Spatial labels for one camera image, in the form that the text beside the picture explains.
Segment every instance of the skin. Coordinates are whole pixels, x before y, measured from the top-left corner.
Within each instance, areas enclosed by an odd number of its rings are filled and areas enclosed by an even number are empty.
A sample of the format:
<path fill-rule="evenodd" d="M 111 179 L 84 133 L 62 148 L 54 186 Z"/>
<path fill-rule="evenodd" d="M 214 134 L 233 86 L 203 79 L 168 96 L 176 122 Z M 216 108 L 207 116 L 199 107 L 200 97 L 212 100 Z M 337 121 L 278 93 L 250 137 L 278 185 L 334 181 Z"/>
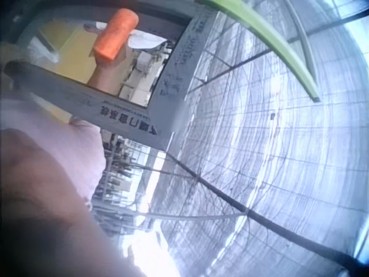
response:
<path fill-rule="evenodd" d="M 108 92 L 124 52 L 111 64 L 97 61 L 88 85 Z M 0 173 L 1 276 L 143 276 L 119 257 L 61 165 L 28 135 L 1 131 Z"/>

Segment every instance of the metal support structure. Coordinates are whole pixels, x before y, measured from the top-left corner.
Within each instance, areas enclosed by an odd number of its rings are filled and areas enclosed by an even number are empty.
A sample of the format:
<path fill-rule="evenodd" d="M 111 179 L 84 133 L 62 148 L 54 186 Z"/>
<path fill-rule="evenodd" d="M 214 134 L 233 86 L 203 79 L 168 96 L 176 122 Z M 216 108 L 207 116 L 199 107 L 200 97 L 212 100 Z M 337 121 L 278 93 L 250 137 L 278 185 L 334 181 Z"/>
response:
<path fill-rule="evenodd" d="M 323 246 L 321 244 L 318 244 L 310 239 L 304 238 L 301 235 L 297 235 L 292 231 L 289 231 L 288 229 L 272 222 L 271 220 L 263 217 L 262 215 L 256 213 L 255 211 L 247 208 L 245 205 L 241 204 L 237 200 L 233 199 L 229 195 L 226 195 L 221 190 L 215 188 L 213 185 L 211 185 L 208 181 L 204 180 L 201 176 L 199 176 L 197 173 L 195 173 L 193 170 L 189 169 L 185 164 L 177 160 L 175 157 L 173 157 L 170 154 L 167 154 L 169 157 L 171 157 L 177 164 L 186 170 L 191 176 L 195 178 L 200 184 L 202 184 L 204 187 L 212 191 L 216 196 L 223 199 L 225 202 L 227 202 L 230 206 L 236 208 L 238 211 L 244 213 L 246 216 L 248 216 L 250 219 L 256 221 L 260 225 L 264 226 L 268 230 L 280 235 L 281 237 L 293 242 L 296 245 L 301 246 L 302 248 L 305 248 L 306 250 L 312 251 L 315 254 L 329 259 L 331 261 L 336 262 L 337 264 L 345 267 L 351 274 L 351 276 L 364 276 L 361 275 L 362 273 L 369 273 L 369 267 L 366 267 L 362 263 L 360 263 L 357 259 L 354 257 L 334 250 L 330 247 Z"/>
<path fill-rule="evenodd" d="M 358 13 L 358 14 L 354 14 L 354 15 L 349 16 L 349 17 L 346 17 L 346 18 L 341 18 L 339 20 L 336 20 L 336 21 L 327 23 L 325 25 L 316 27 L 316 28 L 314 28 L 314 29 L 312 29 L 310 31 L 307 31 L 306 32 L 306 35 L 307 36 L 312 36 L 312 35 L 315 35 L 316 33 L 320 33 L 320 32 L 325 31 L 327 29 L 335 28 L 335 27 L 344 25 L 346 23 L 353 22 L 355 20 L 361 19 L 361 18 L 366 17 L 366 16 L 369 16 L 369 9 L 364 10 L 364 11 Z M 287 42 L 288 43 L 293 43 L 293 42 L 297 42 L 298 40 L 299 40 L 299 37 L 295 36 L 293 38 L 288 39 Z M 192 93 L 192 92 L 198 90 L 199 88 L 202 88 L 202 87 L 208 85 L 212 81 L 215 81 L 216 79 L 218 79 L 218 78 L 220 78 L 220 77 L 228 74 L 229 72 L 231 72 L 231 71 L 233 71 L 233 70 L 235 70 L 237 68 L 240 68 L 241 66 L 243 66 L 243 65 L 245 65 L 245 64 L 247 64 L 249 62 L 252 62 L 252 61 L 256 60 L 257 58 L 260 58 L 260 57 L 262 57 L 262 56 L 264 56 L 266 54 L 269 54 L 271 52 L 272 52 L 271 49 L 267 49 L 267 50 L 261 51 L 260 53 L 254 55 L 254 56 L 252 56 L 252 57 L 250 57 L 250 58 L 248 58 L 248 59 L 246 59 L 246 60 L 244 60 L 244 61 L 242 61 L 240 63 L 237 63 L 236 65 L 231 66 L 229 69 L 227 69 L 227 70 L 225 70 L 225 71 L 217 74 L 216 76 L 208 79 L 206 82 L 202 83 L 201 85 L 198 85 L 197 87 L 191 89 L 189 91 L 189 93 Z"/>
<path fill-rule="evenodd" d="M 247 215 L 245 212 L 242 212 L 239 214 L 231 214 L 231 215 L 209 215 L 209 216 L 165 215 L 165 214 L 156 214 L 152 212 L 145 213 L 145 212 L 133 211 L 131 209 L 123 208 L 120 206 L 109 205 L 99 200 L 93 200 L 92 204 L 94 207 L 104 208 L 109 211 L 121 212 L 127 215 L 134 215 L 134 216 L 142 215 L 146 218 L 174 220 L 174 221 L 224 220 L 224 219 L 230 219 L 230 218 L 238 218 L 240 216 Z"/>
<path fill-rule="evenodd" d="M 307 35 L 302 25 L 301 19 L 298 13 L 296 12 L 295 8 L 291 4 L 290 0 L 284 0 L 284 2 L 286 4 L 287 9 L 289 10 L 289 13 L 291 14 L 293 23 L 295 23 L 295 27 L 298 31 L 298 36 L 301 41 L 302 51 L 304 52 L 306 67 L 309 70 L 314 81 L 317 82 L 317 70 L 315 67 L 314 57 L 312 55 L 311 46 L 307 39 Z"/>

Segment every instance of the dark metal pole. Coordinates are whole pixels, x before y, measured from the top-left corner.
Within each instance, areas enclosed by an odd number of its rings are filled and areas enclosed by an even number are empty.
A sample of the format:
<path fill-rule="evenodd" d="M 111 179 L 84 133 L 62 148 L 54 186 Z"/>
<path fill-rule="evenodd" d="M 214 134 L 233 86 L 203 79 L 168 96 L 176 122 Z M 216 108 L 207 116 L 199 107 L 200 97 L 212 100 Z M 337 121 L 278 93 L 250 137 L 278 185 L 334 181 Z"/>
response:
<path fill-rule="evenodd" d="M 181 168 L 186 170 L 192 177 L 194 177 L 199 183 L 201 183 L 204 187 L 208 188 L 210 191 L 212 191 L 214 194 L 216 194 L 219 198 L 223 199 L 225 202 L 227 202 L 232 207 L 236 208 L 240 212 L 245 212 L 246 215 L 259 223 L 260 225 L 264 226 L 268 230 L 280 235 L 281 237 L 293 242 L 294 244 L 297 244 L 301 246 L 302 248 L 305 248 L 309 251 L 314 252 L 315 254 L 329 259 L 331 261 L 336 262 L 337 264 L 345 267 L 349 272 L 350 276 L 369 276 L 366 274 L 369 274 L 369 267 L 366 267 L 362 263 L 360 263 L 357 259 L 354 257 L 334 250 L 330 247 L 326 247 L 324 245 L 318 244 L 314 241 L 311 241 L 310 239 L 304 238 L 301 235 L 297 235 L 292 231 L 289 231 L 288 229 L 275 224 L 274 222 L 270 221 L 269 219 L 265 218 L 264 216 L 256 213 L 255 211 L 247 208 L 237 200 L 233 199 L 229 195 L 226 195 L 221 190 L 215 188 L 212 184 L 210 184 L 208 181 L 204 180 L 202 177 L 200 177 L 198 174 L 196 174 L 193 170 L 189 169 L 185 164 L 177 160 L 175 157 L 173 157 L 170 154 L 167 154 L 171 159 L 173 159 Z"/>
<path fill-rule="evenodd" d="M 314 35 L 316 33 L 322 32 L 324 30 L 327 30 L 327 29 L 330 29 L 330 28 L 334 28 L 334 27 L 337 27 L 337 26 L 340 26 L 340 25 L 349 23 L 351 21 L 355 21 L 357 19 L 360 19 L 360 18 L 363 18 L 363 17 L 366 17 L 366 16 L 369 16 L 369 9 L 366 9 L 366 10 L 364 10 L 364 11 L 358 13 L 358 14 L 354 14 L 353 16 L 349 16 L 349 17 L 346 17 L 346 18 L 343 18 L 343 19 L 339 19 L 339 20 L 336 20 L 336 21 L 333 21 L 333 22 L 324 24 L 322 26 L 319 26 L 317 28 L 314 28 L 314 29 L 312 29 L 310 31 L 307 31 L 306 32 L 306 35 L 307 36 L 311 36 L 311 35 Z M 293 43 L 293 42 L 296 42 L 298 40 L 299 40 L 299 37 L 298 36 L 295 36 L 293 38 L 288 39 L 287 41 L 288 41 L 288 43 Z M 227 70 L 225 70 L 225 71 L 219 73 L 218 75 L 210 78 L 208 81 L 206 81 L 206 82 L 202 83 L 201 85 L 198 85 L 197 87 L 191 89 L 189 91 L 189 93 L 192 93 L 192 92 L 198 90 L 199 88 L 204 87 L 205 85 L 211 83 L 212 81 L 218 79 L 219 77 L 221 77 L 223 75 L 226 75 L 229 72 L 231 72 L 231 71 L 233 71 L 233 70 L 235 70 L 235 69 L 237 69 L 237 68 L 239 68 L 239 67 L 241 67 L 241 66 L 243 66 L 243 65 L 245 65 L 245 64 L 247 64 L 249 62 L 252 62 L 252 61 L 256 60 L 257 58 L 260 58 L 260 57 L 262 57 L 262 56 L 264 56 L 264 55 L 266 55 L 266 54 L 268 54 L 270 52 L 272 52 L 271 49 L 267 49 L 267 50 L 261 51 L 260 53 L 252 56 L 251 58 L 248 58 L 248 59 L 246 59 L 246 60 L 244 60 L 244 61 L 242 61 L 240 63 L 237 63 L 234 66 L 231 66 Z"/>

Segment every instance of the yellow wall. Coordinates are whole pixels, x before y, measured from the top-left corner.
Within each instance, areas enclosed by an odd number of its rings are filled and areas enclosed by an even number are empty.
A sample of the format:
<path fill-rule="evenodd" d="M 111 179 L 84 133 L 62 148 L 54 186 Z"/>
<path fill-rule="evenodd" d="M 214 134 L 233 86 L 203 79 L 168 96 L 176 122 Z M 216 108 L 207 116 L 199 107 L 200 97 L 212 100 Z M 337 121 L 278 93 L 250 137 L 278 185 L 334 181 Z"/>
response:
<path fill-rule="evenodd" d="M 96 67 L 94 57 L 89 55 L 97 35 L 86 32 L 82 26 L 73 26 L 56 20 L 43 26 L 40 31 L 60 55 L 58 64 L 45 64 L 43 67 L 62 76 L 87 83 Z M 71 114 L 66 111 L 43 99 L 38 99 L 37 102 L 62 122 L 69 121 Z"/>

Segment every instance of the white cloth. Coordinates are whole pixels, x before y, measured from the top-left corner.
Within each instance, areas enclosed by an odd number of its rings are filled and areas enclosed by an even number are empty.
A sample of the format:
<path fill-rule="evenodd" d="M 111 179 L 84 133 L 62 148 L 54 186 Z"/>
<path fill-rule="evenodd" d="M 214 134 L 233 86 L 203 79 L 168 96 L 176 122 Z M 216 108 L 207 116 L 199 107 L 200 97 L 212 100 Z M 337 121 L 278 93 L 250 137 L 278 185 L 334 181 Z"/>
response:
<path fill-rule="evenodd" d="M 61 123 L 29 95 L 13 91 L 3 93 L 1 101 L 1 129 L 8 128 L 23 131 L 50 153 L 77 193 L 87 204 L 91 201 L 106 166 L 99 127 L 78 118 Z"/>

